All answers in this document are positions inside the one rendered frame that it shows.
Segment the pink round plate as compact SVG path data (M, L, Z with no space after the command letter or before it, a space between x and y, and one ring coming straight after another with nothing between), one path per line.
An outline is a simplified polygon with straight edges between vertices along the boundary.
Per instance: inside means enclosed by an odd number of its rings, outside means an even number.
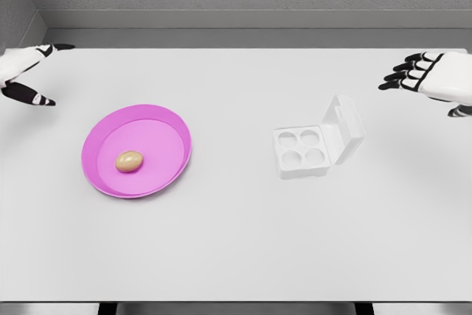
M139 153L131 172L116 167L119 155ZM84 176L101 193L140 198L170 186L184 172L192 153L186 122L168 108L130 105L103 117L89 131L81 152Z

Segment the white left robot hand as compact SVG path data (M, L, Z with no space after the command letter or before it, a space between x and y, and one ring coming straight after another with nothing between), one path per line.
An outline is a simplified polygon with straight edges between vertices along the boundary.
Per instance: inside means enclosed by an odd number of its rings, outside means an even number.
M75 49L73 44L41 44L5 49L0 55L0 93L27 105L56 106L56 102L18 82L18 77L55 52Z

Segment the white egg box with lid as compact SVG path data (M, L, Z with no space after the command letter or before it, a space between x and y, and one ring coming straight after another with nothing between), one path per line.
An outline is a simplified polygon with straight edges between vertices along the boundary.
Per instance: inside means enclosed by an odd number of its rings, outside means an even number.
M279 177L325 176L331 167L344 164L358 150L365 136L354 101L337 94L320 124L273 131Z

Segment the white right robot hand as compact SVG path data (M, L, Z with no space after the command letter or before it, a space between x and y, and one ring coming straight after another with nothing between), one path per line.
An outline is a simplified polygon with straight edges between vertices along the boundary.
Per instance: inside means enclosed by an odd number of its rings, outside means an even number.
M472 54L418 52L405 57L378 86L398 89L457 106L449 117L472 117Z

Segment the beige egg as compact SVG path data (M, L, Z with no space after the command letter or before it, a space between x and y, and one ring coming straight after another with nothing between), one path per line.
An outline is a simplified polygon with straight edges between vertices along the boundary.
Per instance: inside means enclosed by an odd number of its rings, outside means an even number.
M115 159L115 168L121 173L132 173L138 170L144 161L143 155L135 150L122 152Z

